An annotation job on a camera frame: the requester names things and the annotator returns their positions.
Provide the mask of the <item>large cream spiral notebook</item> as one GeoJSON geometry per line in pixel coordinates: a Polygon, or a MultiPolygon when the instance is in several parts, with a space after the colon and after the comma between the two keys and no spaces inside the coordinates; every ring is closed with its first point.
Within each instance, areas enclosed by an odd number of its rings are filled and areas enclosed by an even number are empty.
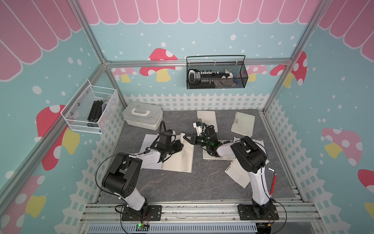
{"type": "Polygon", "coordinates": [[[208,126],[213,125],[215,132],[218,133],[218,125],[214,111],[197,111],[197,119],[208,126]]]}

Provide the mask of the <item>small green spiral notebook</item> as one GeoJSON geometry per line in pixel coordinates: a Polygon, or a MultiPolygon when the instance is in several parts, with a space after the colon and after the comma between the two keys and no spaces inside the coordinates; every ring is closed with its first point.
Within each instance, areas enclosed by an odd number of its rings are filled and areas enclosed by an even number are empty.
{"type": "Polygon", "coordinates": [[[155,149],[151,149],[147,154],[139,155],[138,157],[142,160],[141,169],[191,173],[194,145],[191,145],[183,139],[184,135],[185,133],[181,133],[177,136],[177,140],[181,140],[181,143],[184,145],[182,151],[173,154],[165,162],[158,162],[161,153],[155,149]]]}

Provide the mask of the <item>cream spiral notebook with label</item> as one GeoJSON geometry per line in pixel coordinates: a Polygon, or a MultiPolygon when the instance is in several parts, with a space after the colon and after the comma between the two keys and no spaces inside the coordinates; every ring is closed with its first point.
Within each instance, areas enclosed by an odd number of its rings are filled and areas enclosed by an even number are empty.
{"type": "Polygon", "coordinates": [[[235,119],[231,127],[231,131],[242,136],[252,137],[254,131],[254,124],[255,116],[237,112],[235,114],[235,119]]]}

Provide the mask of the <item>white spiral notebook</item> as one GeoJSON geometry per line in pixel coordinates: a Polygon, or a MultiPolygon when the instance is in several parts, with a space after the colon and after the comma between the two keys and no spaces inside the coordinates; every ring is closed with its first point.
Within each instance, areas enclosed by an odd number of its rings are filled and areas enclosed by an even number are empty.
{"type": "Polygon", "coordinates": [[[203,148],[203,159],[204,160],[230,160],[233,161],[236,156],[231,149],[233,141],[225,141],[221,146],[217,148],[216,151],[213,151],[213,154],[209,154],[205,148],[203,148]]]}

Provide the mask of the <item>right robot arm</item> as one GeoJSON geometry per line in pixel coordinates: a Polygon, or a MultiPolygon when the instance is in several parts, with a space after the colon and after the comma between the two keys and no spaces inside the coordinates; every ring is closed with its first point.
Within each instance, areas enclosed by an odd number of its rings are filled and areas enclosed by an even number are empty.
{"type": "Polygon", "coordinates": [[[267,155],[261,144],[256,143],[248,136],[239,140],[221,142],[217,138],[214,126],[201,122],[194,123],[194,128],[196,133],[183,136],[184,140],[192,145],[201,146],[212,157],[234,155],[241,168],[249,175],[253,204],[260,208],[272,205],[264,176],[267,155]]]}

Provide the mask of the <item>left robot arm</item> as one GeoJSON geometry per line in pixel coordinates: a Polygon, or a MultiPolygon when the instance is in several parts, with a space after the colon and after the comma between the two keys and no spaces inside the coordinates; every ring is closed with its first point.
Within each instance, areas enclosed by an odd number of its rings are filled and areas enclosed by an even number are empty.
{"type": "Polygon", "coordinates": [[[146,209],[146,199],[136,188],[140,170],[161,165],[171,156],[183,150],[184,144],[172,130],[161,132],[152,144],[140,153],[118,153],[101,179],[100,190],[115,195],[124,201],[131,211],[146,209]]]}

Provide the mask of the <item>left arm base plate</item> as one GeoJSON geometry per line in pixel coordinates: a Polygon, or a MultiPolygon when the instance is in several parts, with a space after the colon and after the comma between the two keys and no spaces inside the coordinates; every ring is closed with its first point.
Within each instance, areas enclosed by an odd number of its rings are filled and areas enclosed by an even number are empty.
{"type": "Polygon", "coordinates": [[[122,221],[160,221],[162,214],[161,205],[145,205],[139,211],[126,207],[121,215],[122,221]]]}

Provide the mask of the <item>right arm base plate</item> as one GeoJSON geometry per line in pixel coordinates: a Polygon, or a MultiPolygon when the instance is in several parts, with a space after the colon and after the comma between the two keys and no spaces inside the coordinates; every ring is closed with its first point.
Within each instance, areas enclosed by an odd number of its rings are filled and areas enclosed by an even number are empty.
{"type": "Polygon", "coordinates": [[[252,204],[239,204],[237,206],[240,220],[264,220],[276,221],[279,220],[279,214],[276,206],[265,205],[264,207],[252,204]]]}

